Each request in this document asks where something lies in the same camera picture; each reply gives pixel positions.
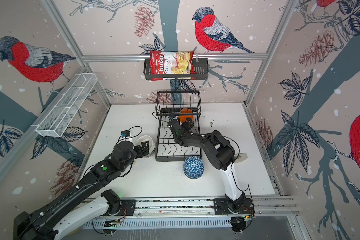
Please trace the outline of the red cassava chips bag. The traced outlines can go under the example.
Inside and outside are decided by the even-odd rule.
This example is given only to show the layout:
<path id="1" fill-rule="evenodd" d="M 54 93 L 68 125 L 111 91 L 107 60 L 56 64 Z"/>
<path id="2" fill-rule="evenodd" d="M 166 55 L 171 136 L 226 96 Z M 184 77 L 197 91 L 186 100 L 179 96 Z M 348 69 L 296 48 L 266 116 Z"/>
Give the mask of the red cassava chips bag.
<path id="1" fill-rule="evenodd" d="M 152 78 L 152 75 L 181 75 L 181 80 L 194 80 L 186 77 L 195 74 L 192 64 L 194 51 L 191 52 L 163 52 L 150 51 L 150 68 L 146 78 L 151 81 L 174 80 L 175 78 Z"/>

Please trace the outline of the white ceramic bowl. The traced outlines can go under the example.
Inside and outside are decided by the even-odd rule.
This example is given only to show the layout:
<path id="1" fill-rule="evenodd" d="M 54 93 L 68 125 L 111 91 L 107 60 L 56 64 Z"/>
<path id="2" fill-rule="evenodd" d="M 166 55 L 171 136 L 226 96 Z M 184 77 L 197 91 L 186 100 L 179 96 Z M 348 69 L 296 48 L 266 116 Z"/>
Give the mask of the white ceramic bowl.
<path id="1" fill-rule="evenodd" d="M 154 140 L 148 136 L 142 136 L 137 140 L 137 145 L 141 147 L 141 152 L 144 158 L 148 158 L 155 153 L 156 143 Z"/>

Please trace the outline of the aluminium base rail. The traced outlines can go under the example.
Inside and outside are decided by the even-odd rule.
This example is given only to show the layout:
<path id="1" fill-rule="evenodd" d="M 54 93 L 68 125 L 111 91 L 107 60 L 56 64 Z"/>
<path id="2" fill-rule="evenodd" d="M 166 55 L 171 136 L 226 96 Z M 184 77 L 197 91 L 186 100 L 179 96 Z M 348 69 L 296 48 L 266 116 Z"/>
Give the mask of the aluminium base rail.
<path id="1" fill-rule="evenodd" d="M 291 197 L 248 195 L 237 211 L 229 211 L 225 197 L 122 199 L 127 213 L 103 215 L 87 223 L 98 231 L 154 228 L 230 227 L 234 218 L 251 221 L 256 217 L 298 215 Z"/>

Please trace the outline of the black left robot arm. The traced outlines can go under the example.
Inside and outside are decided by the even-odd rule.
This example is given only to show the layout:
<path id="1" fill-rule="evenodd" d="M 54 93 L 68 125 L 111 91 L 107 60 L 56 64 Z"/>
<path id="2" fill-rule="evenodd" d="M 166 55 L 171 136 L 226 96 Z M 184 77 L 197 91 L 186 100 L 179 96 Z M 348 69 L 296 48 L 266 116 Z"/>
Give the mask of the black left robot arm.
<path id="1" fill-rule="evenodd" d="M 15 240 L 61 240 L 88 221 L 102 216 L 125 218 L 134 211 L 123 206 L 113 190 L 106 190 L 90 203 L 79 205 L 114 179 L 124 177 L 135 159 L 147 156 L 149 142 L 134 145 L 122 141 L 102 161 L 93 165 L 83 178 L 64 194 L 31 214 L 22 212 L 14 219 Z"/>

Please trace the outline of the white tape roll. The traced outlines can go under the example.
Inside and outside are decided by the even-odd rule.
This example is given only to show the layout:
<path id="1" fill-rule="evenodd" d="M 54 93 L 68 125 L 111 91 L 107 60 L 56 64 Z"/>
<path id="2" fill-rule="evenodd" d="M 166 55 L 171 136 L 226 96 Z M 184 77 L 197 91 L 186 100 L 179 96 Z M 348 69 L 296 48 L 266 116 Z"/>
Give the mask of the white tape roll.
<path id="1" fill-rule="evenodd" d="M 247 158 L 248 158 L 248 156 L 246 153 L 237 154 L 235 157 L 235 163 L 236 164 L 241 163 L 241 162 L 245 161 Z"/>

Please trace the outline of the blue patterned bowl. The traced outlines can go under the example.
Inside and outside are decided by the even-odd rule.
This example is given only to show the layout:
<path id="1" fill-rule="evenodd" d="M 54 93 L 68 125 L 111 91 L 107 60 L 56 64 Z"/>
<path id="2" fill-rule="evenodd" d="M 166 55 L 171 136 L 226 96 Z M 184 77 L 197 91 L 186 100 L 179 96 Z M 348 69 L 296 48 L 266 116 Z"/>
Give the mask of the blue patterned bowl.
<path id="1" fill-rule="evenodd" d="M 185 159 L 183 165 L 184 174 L 190 179 L 198 179 L 204 173 L 205 165 L 201 158 L 190 156 Z"/>

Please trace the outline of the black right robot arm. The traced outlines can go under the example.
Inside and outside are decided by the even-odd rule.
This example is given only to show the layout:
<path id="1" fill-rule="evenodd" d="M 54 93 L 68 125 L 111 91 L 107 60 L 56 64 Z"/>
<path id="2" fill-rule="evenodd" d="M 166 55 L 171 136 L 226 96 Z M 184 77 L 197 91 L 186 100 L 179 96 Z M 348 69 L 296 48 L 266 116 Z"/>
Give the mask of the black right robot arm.
<path id="1" fill-rule="evenodd" d="M 222 212 L 234 215 L 247 214 L 253 217 L 255 210 L 253 201 L 246 197 L 245 191 L 240 189 L 236 180 L 235 150 L 229 140 L 219 131 L 207 134 L 197 134 L 191 131 L 193 123 L 190 118 L 181 123 L 179 119 L 168 122 L 174 142 L 182 147 L 200 148 L 206 155 L 210 164 L 220 172 L 225 187 L 224 207 L 217 207 Z"/>

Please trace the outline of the black wall shelf basket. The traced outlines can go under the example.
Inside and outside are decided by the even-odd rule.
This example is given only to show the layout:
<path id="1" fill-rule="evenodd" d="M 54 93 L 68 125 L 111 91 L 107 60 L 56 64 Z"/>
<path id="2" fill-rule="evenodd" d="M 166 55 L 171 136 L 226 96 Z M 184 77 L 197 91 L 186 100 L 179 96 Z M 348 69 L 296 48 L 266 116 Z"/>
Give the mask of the black wall shelf basket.
<path id="1" fill-rule="evenodd" d="M 143 74 L 146 80 L 153 79 L 163 80 L 206 80 L 209 74 L 209 66 L 207 58 L 193 59 L 192 65 L 194 67 L 194 74 L 169 74 L 169 75 L 154 75 L 150 65 L 150 59 L 145 59 Z"/>

